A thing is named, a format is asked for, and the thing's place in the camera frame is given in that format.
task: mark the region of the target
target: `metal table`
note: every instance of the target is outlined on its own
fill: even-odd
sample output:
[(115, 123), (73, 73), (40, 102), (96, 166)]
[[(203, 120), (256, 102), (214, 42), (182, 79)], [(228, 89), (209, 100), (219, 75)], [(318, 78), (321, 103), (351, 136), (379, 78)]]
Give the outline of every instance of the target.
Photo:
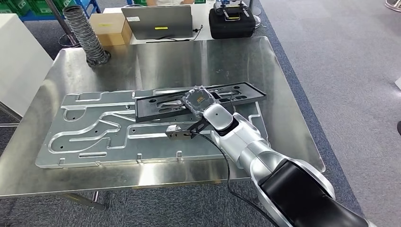
[[(217, 183), (223, 159), (124, 166), (41, 169), (35, 159), (66, 94), (248, 81), (267, 93), (259, 102), (274, 149), (325, 167), (266, 37), (121, 45), (111, 60), (88, 67), (82, 49), (63, 49), (0, 158), (0, 198), (71, 192)], [(248, 179), (232, 168), (232, 178)]]

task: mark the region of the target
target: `black carrying case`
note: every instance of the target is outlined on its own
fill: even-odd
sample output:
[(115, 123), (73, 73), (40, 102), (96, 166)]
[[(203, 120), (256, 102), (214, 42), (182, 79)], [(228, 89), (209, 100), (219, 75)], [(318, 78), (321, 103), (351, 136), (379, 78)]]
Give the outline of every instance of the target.
[(224, 15), (217, 15), (214, 9), (209, 12), (210, 33), (213, 39), (245, 38), (251, 37), (255, 31), (256, 21), (248, 9), (247, 17), (241, 13), (240, 20), (226, 21)]

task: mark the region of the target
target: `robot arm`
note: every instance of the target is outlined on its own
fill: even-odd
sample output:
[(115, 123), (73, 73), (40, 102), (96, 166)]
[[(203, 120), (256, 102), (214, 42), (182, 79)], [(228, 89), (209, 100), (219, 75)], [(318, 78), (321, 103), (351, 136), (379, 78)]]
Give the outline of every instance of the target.
[(375, 227), (335, 201), (333, 186), (313, 166), (274, 151), (256, 127), (220, 104), (204, 110), (212, 140), (251, 177), (258, 198), (283, 227)]

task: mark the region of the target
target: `black cable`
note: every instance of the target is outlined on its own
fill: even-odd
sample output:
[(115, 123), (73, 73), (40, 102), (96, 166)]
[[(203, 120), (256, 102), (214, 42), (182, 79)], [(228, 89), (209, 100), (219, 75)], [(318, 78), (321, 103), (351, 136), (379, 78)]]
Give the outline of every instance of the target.
[(233, 113), (235, 113), (235, 109), (234, 109), (234, 106), (233, 106), (233, 102), (231, 102), (231, 99), (233, 98), (233, 92), (231, 91), (231, 94), (230, 94), (230, 104), (231, 104), (231, 108), (233, 109)]
[(260, 209), (258, 206), (256, 206), (256, 204), (252, 203), (251, 201), (249, 201), (248, 199), (244, 198), (243, 196), (237, 194), (235, 191), (233, 191), (230, 187), (230, 165), (228, 163), (228, 159), (226, 157), (226, 155), (224, 154), (224, 151), (222, 151), (215, 142), (213, 142), (211, 139), (209, 139), (208, 137), (206, 137), (205, 135), (202, 135), (200, 133), (197, 132), (191, 132), (195, 135), (198, 135), (204, 139), (206, 139), (207, 141), (209, 141), (211, 144), (213, 144), (219, 151), (220, 153), (223, 155), (224, 160), (226, 161), (227, 164), (227, 189), (228, 191), (234, 195), (235, 197), (241, 199), (242, 201), (248, 203), (250, 206), (252, 206), (255, 210), (257, 210), (260, 214), (262, 214), (269, 222), (271, 222), (275, 227), (279, 227), (279, 225), (271, 218), (269, 217), (262, 209)]
[(130, 5), (126, 5), (123, 8), (130, 8), (130, 7), (145, 7), (144, 5), (140, 5), (140, 4), (130, 4)]
[(166, 35), (166, 36), (157, 38), (156, 40), (169, 39), (169, 40), (173, 40), (173, 41), (176, 41), (176, 42), (179, 42), (179, 41), (194, 41), (195, 39), (198, 38), (199, 33), (201, 33), (202, 28), (203, 28), (203, 25), (201, 25), (201, 27), (200, 27), (199, 29), (196, 28), (196, 29), (193, 30), (194, 32), (197, 32), (196, 37), (195, 37), (194, 39), (183, 39), (183, 40), (178, 40), (178, 39), (170, 38), (168, 35)]
[(203, 28), (203, 25), (200, 25), (200, 26), (201, 26), (201, 27), (198, 29), (198, 33), (196, 34), (196, 37), (195, 37), (194, 39), (190, 39), (191, 41), (194, 41), (195, 39), (198, 38), (199, 33), (201, 33), (201, 30), (202, 30), (202, 28)]

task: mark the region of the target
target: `machined aluminum plate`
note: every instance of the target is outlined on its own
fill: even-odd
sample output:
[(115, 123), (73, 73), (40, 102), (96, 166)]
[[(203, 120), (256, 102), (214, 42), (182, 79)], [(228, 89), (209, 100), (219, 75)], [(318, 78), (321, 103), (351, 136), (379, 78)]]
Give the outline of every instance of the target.
[[(135, 99), (186, 90), (172, 88), (68, 94), (58, 110), (36, 159), (41, 168), (124, 165), (223, 158), (208, 141), (170, 140), (169, 125), (186, 129), (199, 119), (186, 114), (135, 123)], [(267, 138), (257, 102), (235, 110)], [(209, 126), (203, 134), (209, 134)]]

